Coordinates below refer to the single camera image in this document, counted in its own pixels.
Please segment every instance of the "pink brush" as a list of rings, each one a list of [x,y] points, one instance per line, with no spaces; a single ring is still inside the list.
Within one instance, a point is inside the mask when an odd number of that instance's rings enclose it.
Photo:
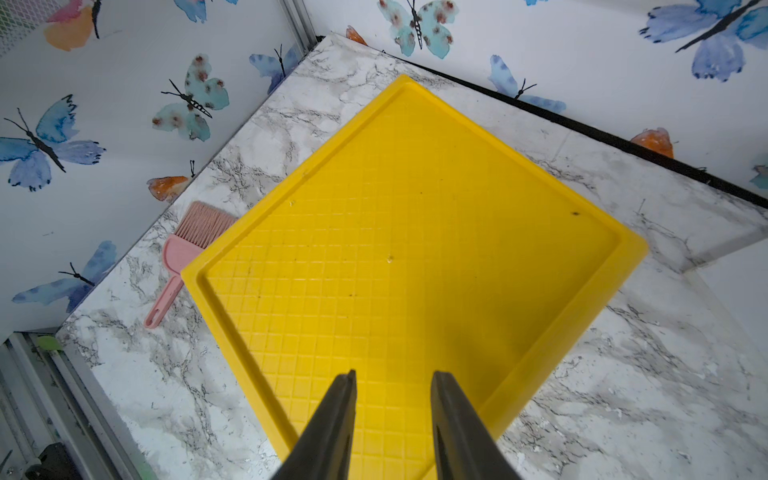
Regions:
[[[181,219],[179,227],[165,240],[163,265],[170,272],[170,279],[163,292],[155,300],[152,310],[144,321],[148,329],[156,328],[163,321],[165,313],[184,286],[180,272],[190,264],[203,249],[211,245],[237,218],[208,207],[202,202],[192,202]]]

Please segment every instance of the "yellow tray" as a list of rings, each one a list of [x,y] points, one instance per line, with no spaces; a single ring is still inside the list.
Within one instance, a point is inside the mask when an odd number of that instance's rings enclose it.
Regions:
[[[403,76],[181,276],[281,458],[355,369],[350,478],[422,478],[432,373],[498,438],[646,250]]]

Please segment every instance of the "brush bristles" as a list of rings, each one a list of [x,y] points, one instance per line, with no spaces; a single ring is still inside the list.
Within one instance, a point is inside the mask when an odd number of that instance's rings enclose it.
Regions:
[[[221,210],[194,201],[181,219],[176,235],[200,248],[211,245],[237,218]]]

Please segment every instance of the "brush handle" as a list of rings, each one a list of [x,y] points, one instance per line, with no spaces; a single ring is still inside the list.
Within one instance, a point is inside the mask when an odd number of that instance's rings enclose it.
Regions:
[[[176,295],[181,291],[182,286],[184,286],[184,281],[180,276],[172,275],[170,277],[168,283],[165,284],[165,288],[163,288],[163,292],[157,300],[154,301],[152,310],[150,310],[149,315],[147,315],[147,318],[144,320],[144,326],[148,329],[153,329],[160,325],[165,313],[176,299]]]

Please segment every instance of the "white marble countertop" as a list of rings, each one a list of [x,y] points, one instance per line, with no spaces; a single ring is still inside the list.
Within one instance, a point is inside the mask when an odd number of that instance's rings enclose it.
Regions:
[[[768,385],[743,334],[682,272],[768,234],[765,210],[338,36],[301,63],[68,319],[79,352],[162,479],[269,478],[279,465],[161,249],[193,200],[237,216],[400,74],[643,236],[651,254],[498,445],[535,478],[768,478]]]

